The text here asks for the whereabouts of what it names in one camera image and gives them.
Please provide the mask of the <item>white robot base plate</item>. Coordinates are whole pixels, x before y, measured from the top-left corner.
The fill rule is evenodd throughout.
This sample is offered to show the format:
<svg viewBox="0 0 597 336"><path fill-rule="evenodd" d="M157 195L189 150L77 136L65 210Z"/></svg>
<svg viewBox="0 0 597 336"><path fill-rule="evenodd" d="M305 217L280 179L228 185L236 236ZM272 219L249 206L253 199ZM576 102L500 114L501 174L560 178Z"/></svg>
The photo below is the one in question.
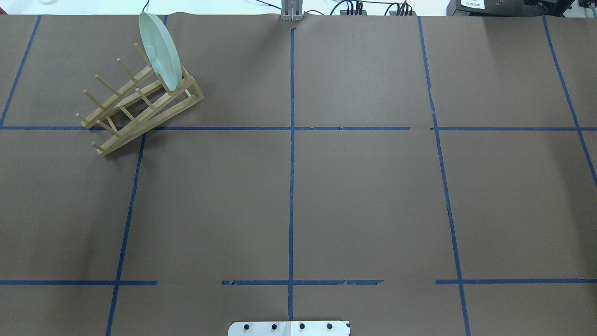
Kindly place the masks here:
<svg viewBox="0 0 597 336"><path fill-rule="evenodd" d="M350 336L345 321L247 321L234 322L229 336Z"/></svg>

